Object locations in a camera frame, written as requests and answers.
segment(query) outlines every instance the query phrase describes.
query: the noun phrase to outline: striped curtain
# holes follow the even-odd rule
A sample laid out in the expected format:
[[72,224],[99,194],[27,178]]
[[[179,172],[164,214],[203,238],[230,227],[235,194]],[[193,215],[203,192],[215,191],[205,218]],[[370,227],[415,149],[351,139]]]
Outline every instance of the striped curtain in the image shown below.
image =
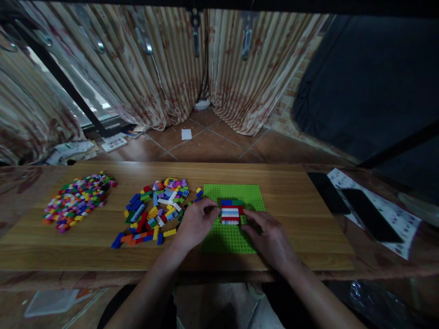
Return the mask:
[[0,161],[40,161],[55,145],[83,139],[82,129],[50,82],[21,50],[0,50]]
[[304,60],[327,15],[260,12],[247,61],[239,11],[209,10],[209,90],[214,113],[254,136]]
[[[80,32],[74,4],[21,2],[49,32],[72,65],[125,120],[153,129],[187,119],[206,96],[214,112],[237,133],[255,135],[303,60],[327,15],[260,12],[250,55],[242,61],[243,21],[239,11],[201,13],[200,56],[184,8],[85,5],[89,34],[105,53],[96,53]],[[153,55],[140,46],[135,29],[145,19]]]

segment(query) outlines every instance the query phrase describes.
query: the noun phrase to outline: left hand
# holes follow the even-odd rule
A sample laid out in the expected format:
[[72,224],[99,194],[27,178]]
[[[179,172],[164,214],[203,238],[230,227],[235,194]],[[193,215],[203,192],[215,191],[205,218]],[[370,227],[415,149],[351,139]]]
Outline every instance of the left hand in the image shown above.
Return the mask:
[[189,206],[174,238],[173,244],[178,249],[189,252],[200,244],[214,225],[215,219],[220,213],[219,208],[214,208],[208,214],[204,209],[208,207],[218,207],[216,202],[209,198],[204,198]]

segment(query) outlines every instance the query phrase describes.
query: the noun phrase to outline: wooden table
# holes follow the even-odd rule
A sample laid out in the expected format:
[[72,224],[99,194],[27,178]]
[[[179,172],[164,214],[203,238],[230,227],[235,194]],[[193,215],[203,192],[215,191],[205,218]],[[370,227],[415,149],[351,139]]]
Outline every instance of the wooden table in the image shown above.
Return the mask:
[[[101,170],[115,175],[108,203],[59,234],[41,223],[43,209],[63,184]],[[154,242],[111,249],[126,228],[123,211],[134,193],[166,177],[186,178],[191,190],[210,184],[258,184],[266,210],[285,225],[299,257],[314,270],[352,270],[354,255],[308,175],[298,165],[80,162],[50,189],[0,241],[0,268],[13,271],[137,271],[148,270],[163,246]],[[176,221],[166,224],[171,229]],[[182,265],[185,271],[267,270],[258,255],[201,254],[196,247]]]

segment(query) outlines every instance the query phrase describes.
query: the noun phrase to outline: green baseplate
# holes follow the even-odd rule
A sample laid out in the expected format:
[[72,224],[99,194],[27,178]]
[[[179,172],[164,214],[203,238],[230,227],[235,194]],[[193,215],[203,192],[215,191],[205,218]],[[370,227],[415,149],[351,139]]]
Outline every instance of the green baseplate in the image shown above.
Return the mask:
[[[218,205],[221,200],[242,200],[245,209],[265,211],[259,185],[204,184],[204,197]],[[221,213],[201,243],[201,252],[216,254],[255,254],[252,241],[238,225],[221,224]]]

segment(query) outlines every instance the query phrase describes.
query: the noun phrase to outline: black phone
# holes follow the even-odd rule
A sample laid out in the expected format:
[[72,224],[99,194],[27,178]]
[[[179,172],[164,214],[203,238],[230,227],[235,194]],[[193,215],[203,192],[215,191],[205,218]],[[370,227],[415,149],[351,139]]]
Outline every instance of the black phone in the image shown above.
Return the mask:
[[378,242],[403,242],[362,190],[342,189],[342,193],[356,212],[358,220],[373,239]]
[[308,176],[319,191],[321,198],[326,203],[330,212],[343,215],[351,213],[348,206],[346,206],[342,197],[337,192],[337,189],[331,183],[328,175],[324,173],[308,173]]

